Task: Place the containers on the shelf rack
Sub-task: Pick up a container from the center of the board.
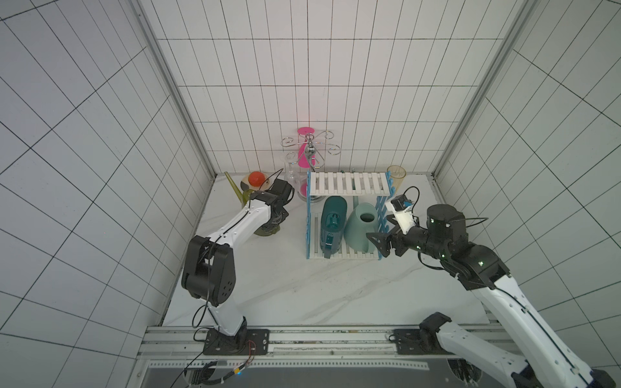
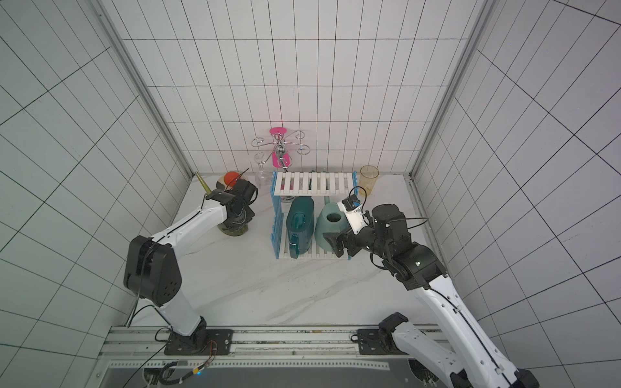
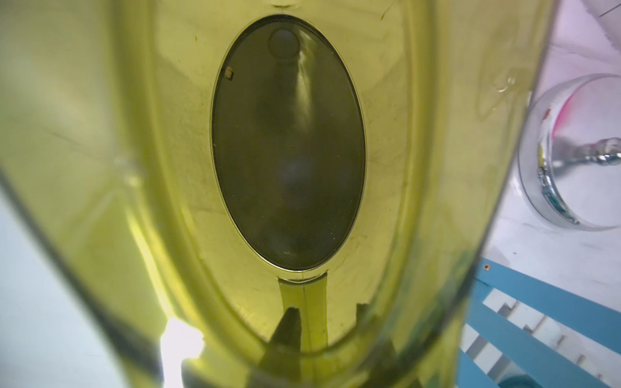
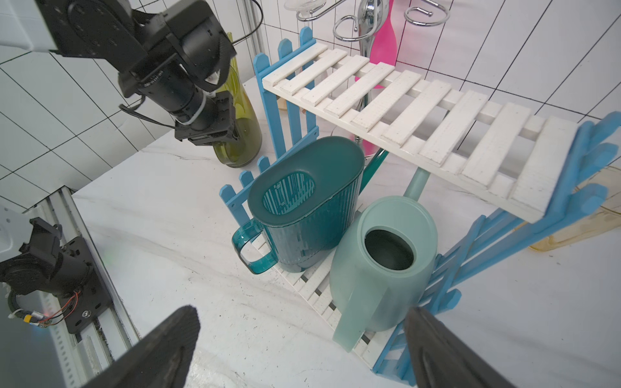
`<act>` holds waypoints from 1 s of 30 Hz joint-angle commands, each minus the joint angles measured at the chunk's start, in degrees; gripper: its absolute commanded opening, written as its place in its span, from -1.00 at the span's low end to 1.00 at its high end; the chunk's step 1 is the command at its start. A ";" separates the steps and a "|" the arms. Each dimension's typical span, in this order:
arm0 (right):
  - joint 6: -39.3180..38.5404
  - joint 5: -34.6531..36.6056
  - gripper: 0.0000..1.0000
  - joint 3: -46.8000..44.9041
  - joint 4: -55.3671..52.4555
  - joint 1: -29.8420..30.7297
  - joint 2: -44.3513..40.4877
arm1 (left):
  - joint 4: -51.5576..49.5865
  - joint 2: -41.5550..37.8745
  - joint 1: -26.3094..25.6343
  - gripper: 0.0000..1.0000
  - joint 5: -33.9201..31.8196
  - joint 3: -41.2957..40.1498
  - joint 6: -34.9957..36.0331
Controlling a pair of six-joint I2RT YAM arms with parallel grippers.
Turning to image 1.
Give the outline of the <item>mint green watering can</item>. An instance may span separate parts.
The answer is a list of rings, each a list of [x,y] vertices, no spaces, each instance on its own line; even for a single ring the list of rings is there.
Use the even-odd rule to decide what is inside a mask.
[[[367,202],[358,203],[349,216],[344,239],[347,245],[356,252],[374,253],[375,245],[367,238],[368,233],[378,231],[379,218],[376,208]]]

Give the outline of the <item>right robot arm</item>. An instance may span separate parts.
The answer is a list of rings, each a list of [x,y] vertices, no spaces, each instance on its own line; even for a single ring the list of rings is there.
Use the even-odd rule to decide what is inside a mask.
[[[515,355],[435,313],[419,326],[422,348],[452,353],[506,387],[614,387],[604,370],[593,369],[545,322],[492,249],[470,241],[467,218],[451,205],[432,205],[420,226],[412,210],[393,200],[388,233],[367,239],[383,256],[409,250],[438,260],[441,269],[479,299],[520,349]]]

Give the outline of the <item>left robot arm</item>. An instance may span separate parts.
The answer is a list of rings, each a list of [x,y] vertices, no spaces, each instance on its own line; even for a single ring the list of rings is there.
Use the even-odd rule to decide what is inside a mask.
[[[191,239],[180,282],[191,297],[205,302],[204,311],[213,320],[205,354],[235,354],[248,346],[247,319],[231,301],[236,284],[234,251],[256,231],[276,231],[289,216],[286,205],[293,197],[292,185],[275,179],[268,189],[252,193],[231,221],[206,237]]]

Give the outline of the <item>olive green watering can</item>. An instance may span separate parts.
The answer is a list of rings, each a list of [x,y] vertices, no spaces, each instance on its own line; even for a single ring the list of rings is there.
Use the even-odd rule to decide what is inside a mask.
[[[225,172],[225,176],[229,182],[229,184],[231,185],[231,187],[234,190],[235,195],[238,197],[240,203],[242,204],[242,206],[246,205],[247,202],[250,200],[250,195],[253,193],[252,189],[247,189],[245,191],[241,191],[240,188],[238,187],[238,185],[233,181],[233,179],[231,178],[230,174],[228,172]],[[268,237],[271,235],[274,235],[276,233],[278,233],[281,230],[281,227],[279,225],[277,226],[273,226],[272,229],[265,229],[263,227],[260,227],[259,229],[257,229],[254,234],[260,237]]]

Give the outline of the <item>dark teal watering can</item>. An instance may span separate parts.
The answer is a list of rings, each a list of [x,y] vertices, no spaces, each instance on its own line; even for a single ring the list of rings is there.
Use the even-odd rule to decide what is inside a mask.
[[[320,220],[320,248],[325,259],[339,252],[347,221],[347,201],[341,196],[325,200]]]

